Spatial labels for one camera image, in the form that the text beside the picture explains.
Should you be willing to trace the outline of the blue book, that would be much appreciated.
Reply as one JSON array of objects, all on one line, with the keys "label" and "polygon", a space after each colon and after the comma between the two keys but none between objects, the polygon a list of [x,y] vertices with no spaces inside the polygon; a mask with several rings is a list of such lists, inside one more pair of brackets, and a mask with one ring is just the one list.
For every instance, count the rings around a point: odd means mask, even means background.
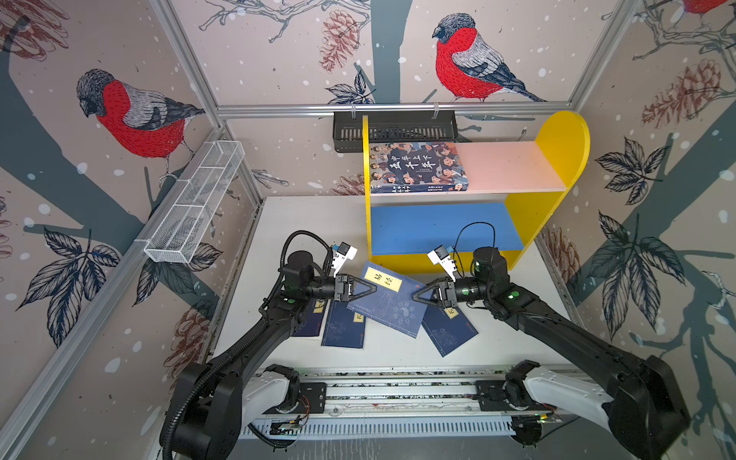
[{"label": "blue book", "polygon": [[367,262],[361,279],[377,287],[376,291],[350,301],[347,308],[379,324],[416,338],[427,305],[415,302],[413,295],[425,287],[407,276]]},{"label": "blue book", "polygon": [[333,301],[329,306],[322,335],[323,347],[362,349],[366,319],[348,308],[345,302]]},{"label": "blue book", "polygon": [[478,335],[460,308],[427,306],[422,326],[442,358]]},{"label": "blue book", "polygon": [[319,337],[322,331],[325,312],[330,302],[325,299],[310,301],[305,310],[304,320],[292,334],[294,337]]}]

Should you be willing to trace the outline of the large illustrated box book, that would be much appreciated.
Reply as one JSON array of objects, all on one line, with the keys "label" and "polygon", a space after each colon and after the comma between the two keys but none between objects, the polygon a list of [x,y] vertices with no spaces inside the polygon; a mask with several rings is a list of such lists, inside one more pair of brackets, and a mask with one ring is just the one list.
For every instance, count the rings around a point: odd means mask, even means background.
[{"label": "large illustrated box book", "polygon": [[470,182],[454,143],[372,144],[372,194],[465,192]]}]

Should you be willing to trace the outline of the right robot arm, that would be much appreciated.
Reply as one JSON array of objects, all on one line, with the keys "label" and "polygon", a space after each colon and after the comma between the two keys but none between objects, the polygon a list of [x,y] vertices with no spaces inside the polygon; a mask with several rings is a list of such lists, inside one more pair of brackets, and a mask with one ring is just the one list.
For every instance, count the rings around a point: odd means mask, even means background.
[{"label": "right robot arm", "polygon": [[588,376],[580,381],[523,360],[505,375],[509,406],[563,408],[609,431],[638,459],[663,457],[690,428],[691,415],[665,361],[616,348],[555,312],[534,292],[511,281],[497,248],[479,247],[469,276],[460,274],[443,246],[427,256],[446,274],[413,293],[414,301],[441,310],[479,301],[494,319],[538,339]]}]

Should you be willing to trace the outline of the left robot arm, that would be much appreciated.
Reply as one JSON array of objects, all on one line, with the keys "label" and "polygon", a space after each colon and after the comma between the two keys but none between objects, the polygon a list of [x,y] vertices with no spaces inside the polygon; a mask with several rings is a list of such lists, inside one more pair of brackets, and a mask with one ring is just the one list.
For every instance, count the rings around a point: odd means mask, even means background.
[{"label": "left robot arm", "polygon": [[358,299],[360,279],[341,268],[357,254],[342,243],[329,249],[324,266],[299,250],[283,256],[279,276],[260,306],[260,319],[239,340],[205,364],[191,363],[176,380],[159,435],[161,456],[225,459],[237,444],[243,426],[276,406],[293,407],[299,398],[297,371],[266,368],[254,379],[271,353],[304,322],[310,302]]}]

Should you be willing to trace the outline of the yellow pink blue bookshelf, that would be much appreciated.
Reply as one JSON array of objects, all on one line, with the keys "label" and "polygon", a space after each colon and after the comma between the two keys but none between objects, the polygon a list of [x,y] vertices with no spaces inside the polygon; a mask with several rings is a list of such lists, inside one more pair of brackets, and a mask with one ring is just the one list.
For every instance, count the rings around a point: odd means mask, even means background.
[{"label": "yellow pink blue bookshelf", "polygon": [[470,185],[465,192],[365,193],[370,262],[404,274],[431,273],[427,253],[452,246],[464,265],[494,246],[514,268],[534,243],[590,159],[582,115],[550,116],[533,141],[462,143],[456,149]]}]

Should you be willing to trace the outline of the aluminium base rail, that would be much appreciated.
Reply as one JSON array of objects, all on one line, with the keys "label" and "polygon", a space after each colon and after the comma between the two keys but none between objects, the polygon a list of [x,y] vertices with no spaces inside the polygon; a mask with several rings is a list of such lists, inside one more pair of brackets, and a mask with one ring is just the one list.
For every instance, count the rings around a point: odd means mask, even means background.
[{"label": "aluminium base rail", "polygon": [[161,442],[189,456],[223,455],[243,439],[298,441],[510,436],[523,445],[565,415],[605,427],[611,397],[545,367],[520,379],[491,371],[330,372],[272,365],[203,388],[195,366],[178,380]]}]

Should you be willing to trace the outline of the black slotted wall basket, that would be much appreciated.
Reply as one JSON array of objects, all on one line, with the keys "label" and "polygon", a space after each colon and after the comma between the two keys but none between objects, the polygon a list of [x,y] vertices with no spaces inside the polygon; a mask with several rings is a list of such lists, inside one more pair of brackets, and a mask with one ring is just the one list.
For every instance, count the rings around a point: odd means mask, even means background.
[{"label": "black slotted wall basket", "polygon": [[362,152],[364,118],[370,144],[455,142],[459,137],[451,110],[336,112],[333,116],[333,149],[337,153]]}]

